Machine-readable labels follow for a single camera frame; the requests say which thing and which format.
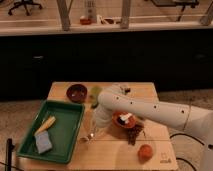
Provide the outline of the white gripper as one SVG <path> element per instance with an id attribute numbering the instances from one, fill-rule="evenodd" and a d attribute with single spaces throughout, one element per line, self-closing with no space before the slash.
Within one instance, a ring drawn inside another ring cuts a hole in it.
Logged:
<path id="1" fill-rule="evenodd" d="M 93 113 L 93 119 L 99 128 L 107 127 L 112 120 L 112 111 L 104 107 L 97 107 Z"/>

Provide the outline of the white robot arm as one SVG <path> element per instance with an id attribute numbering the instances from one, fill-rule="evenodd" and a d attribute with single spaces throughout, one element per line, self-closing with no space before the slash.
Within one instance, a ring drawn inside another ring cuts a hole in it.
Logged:
<path id="1" fill-rule="evenodd" d="M 213 110 L 131 98 L 127 96 L 129 91 L 130 88 L 122 84 L 101 91 L 99 105 L 93 112 L 98 127 L 106 127 L 114 112 L 123 111 L 183 131 L 205 143 L 199 171 L 213 171 Z"/>

